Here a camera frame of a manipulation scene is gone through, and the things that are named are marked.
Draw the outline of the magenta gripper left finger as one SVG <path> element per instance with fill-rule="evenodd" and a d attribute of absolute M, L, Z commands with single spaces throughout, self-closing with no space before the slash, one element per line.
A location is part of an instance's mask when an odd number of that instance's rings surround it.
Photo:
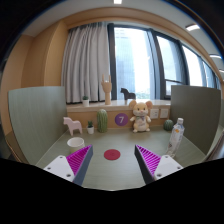
<path fill-rule="evenodd" d="M 44 170 L 81 186 L 92 156 L 93 146 L 88 145 L 67 157 L 59 155 Z"/>

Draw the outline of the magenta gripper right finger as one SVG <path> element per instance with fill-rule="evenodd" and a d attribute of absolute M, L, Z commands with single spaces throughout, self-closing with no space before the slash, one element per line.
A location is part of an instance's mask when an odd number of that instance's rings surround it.
<path fill-rule="evenodd" d="M 182 169 L 182 166 L 170 156 L 159 156 L 140 145 L 135 146 L 134 154 L 146 184 L 150 184 Z"/>

